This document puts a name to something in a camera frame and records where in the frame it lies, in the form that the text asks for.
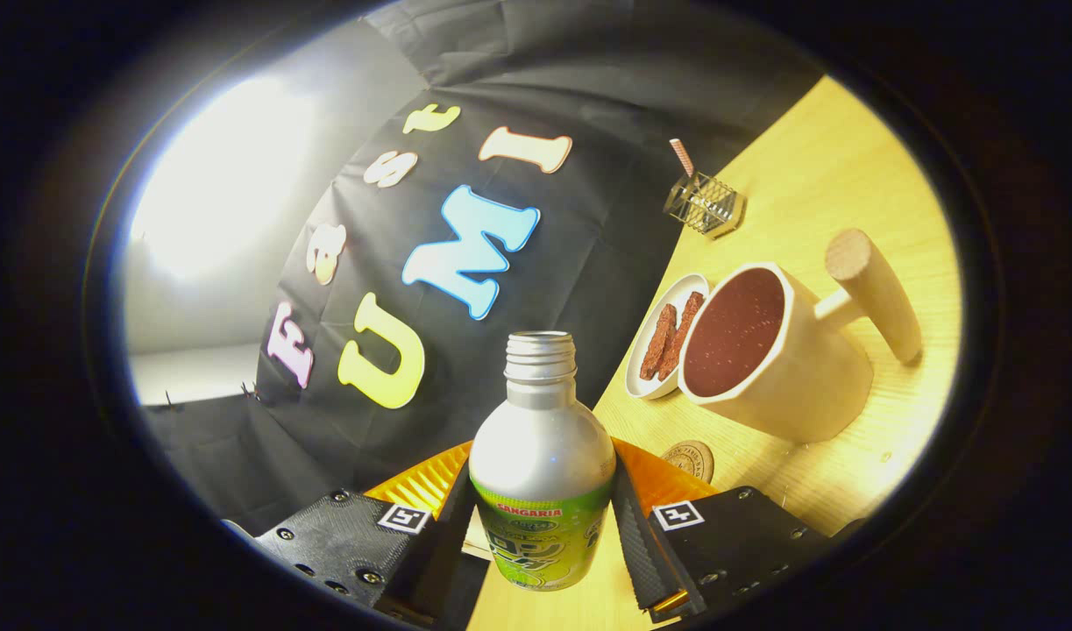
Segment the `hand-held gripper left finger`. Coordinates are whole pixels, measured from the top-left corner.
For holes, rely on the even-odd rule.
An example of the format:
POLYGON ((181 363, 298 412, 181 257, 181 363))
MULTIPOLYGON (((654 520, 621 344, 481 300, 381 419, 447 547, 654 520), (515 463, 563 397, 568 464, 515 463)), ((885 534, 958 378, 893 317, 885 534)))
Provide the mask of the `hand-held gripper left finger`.
POLYGON ((455 627, 452 605, 475 492, 471 444, 426 459, 362 493, 334 490, 252 543, 352 606, 413 627, 455 627))

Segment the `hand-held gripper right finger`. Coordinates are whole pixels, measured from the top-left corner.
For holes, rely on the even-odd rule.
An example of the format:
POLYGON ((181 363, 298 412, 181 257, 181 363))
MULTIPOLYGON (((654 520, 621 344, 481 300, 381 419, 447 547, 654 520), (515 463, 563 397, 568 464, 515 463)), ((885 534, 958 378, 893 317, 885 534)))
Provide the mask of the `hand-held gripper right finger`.
POLYGON ((775 591, 862 526, 824 535, 759 490, 723 492, 614 439, 612 510, 639 609, 655 624, 729 614, 775 591))

